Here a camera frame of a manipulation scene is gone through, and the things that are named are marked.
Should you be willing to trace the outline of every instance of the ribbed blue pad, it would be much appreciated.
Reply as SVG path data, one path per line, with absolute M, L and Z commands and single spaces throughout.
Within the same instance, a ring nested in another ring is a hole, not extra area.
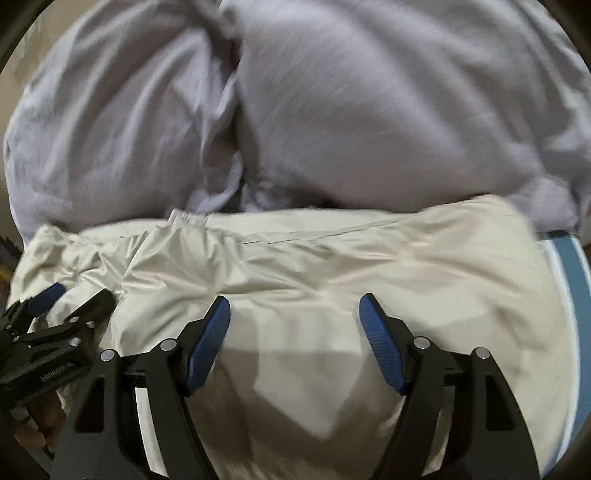
M 191 394 L 205 384 L 229 325 L 230 302 L 223 299 L 213 312 L 201 338 L 189 355 L 185 386 Z
M 27 313 L 39 317 L 49 312 L 54 303 L 66 293 L 64 285 L 54 283 L 51 287 L 43 290 L 39 295 L 27 300 Z
M 396 391 L 401 392 L 406 386 L 406 380 L 402 374 L 404 367 L 402 355 L 367 295 L 361 297 L 359 302 L 359 320 L 361 320 L 361 325 L 374 352 L 375 359 L 378 361 L 384 380 Z

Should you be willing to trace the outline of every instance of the cream satin fabric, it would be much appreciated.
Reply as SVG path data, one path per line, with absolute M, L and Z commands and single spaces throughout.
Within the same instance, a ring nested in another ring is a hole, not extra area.
M 200 319 L 218 294 L 228 334 L 193 420 L 221 478 L 368 479 L 402 399 L 384 383 L 358 319 L 384 310 L 440 347 L 487 346 L 523 410 L 540 466 L 554 459 L 573 385 L 573 345 L 527 222 L 480 197 L 413 215 L 294 210 L 136 221 L 32 240 L 12 300 L 53 282 L 68 292 L 50 324 L 101 288 L 118 306 L 100 342 L 145 352 Z M 430 467 L 449 426 L 441 416 Z M 163 473 L 146 395 L 142 431 Z

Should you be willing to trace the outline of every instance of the silver rivet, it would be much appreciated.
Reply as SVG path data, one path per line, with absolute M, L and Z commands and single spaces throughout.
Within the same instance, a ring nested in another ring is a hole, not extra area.
M 425 348 L 429 348 L 431 346 L 431 342 L 425 337 L 415 337 L 413 343 L 415 347 L 420 348 L 421 350 L 425 350 Z
M 482 358 L 483 360 L 486 360 L 487 358 L 491 357 L 491 353 L 483 346 L 480 346 L 476 350 L 474 350 L 474 353 L 478 358 Z
M 101 353 L 101 355 L 100 355 L 100 359 L 103 362 L 110 362 L 114 358 L 115 358 L 115 351 L 114 350 L 111 350 L 111 349 L 108 349 L 108 350 L 103 351 Z
M 160 343 L 160 349 L 165 352 L 171 351 L 176 346 L 177 346 L 177 341 L 172 338 L 167 338 L 166 340 L 162 340 L 162 342 Z

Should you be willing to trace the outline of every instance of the finger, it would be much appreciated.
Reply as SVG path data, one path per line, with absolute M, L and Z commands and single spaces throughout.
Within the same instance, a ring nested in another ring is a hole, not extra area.
M 66 422 L 66 412 L 64 412 L 63 410 L 60 410 L 60 412 L 61 415 L 53 424 L 53 427 L 49 428 L 48 431 L 45 432 L 47 449 L 51 453 L 54 453 L 57 450 L 61 428 L 64 426 L 64 423 Z
M 43 434 L 27 425 L 17 423 L 12 427 L 12 432 L 17 442 L 25 448 L 41 448 L 45 446 L 46 442 Z
M 48 392 L 34 398 L 27 408 L 42 430 L 53 426 L 62 412 L 60 399 L 56 392 Z

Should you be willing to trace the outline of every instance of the blue gripper pad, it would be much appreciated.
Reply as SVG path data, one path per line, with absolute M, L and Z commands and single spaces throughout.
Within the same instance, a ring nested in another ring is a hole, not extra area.
M 27 300 L 27 313 L 39 317 L 49 312 L 55 302 L 66 293 L 66 288 L 60 283 L 54 283 L 51 287 L 43 290 L 39 295 Z
M 229 325 L 230 302 L 223 298 L 187 359 L 189 364 L 185 386 L 191 394 L 205 384 Z
M 369 345 L 378 361 L 384 380 L 401 393 L 407 382 L 402 374 L 404 363 L 402 354 L 390 337 L 379 313 L 368 295 L 361 297 L 359 302 L 359 320 L 368 338 Z

